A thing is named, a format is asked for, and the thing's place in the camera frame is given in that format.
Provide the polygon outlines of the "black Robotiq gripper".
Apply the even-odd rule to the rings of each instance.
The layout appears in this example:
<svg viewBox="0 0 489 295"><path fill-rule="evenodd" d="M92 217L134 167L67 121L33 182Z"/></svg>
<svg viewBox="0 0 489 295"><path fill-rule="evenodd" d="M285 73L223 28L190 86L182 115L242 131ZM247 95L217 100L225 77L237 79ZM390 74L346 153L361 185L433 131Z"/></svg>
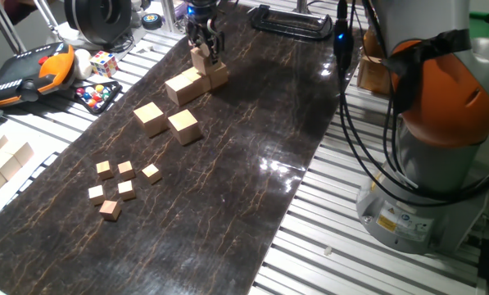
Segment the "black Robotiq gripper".
<svg viewBox="0 0 489 295"><path fill-rule="evenodd" d="M204 17L199 20L189 16L186 23L188 46L194 49L205 43L210 49L213 65L220 60L220 53L224 50L224 33L216 29L216 20L217 16Z"/></svg>

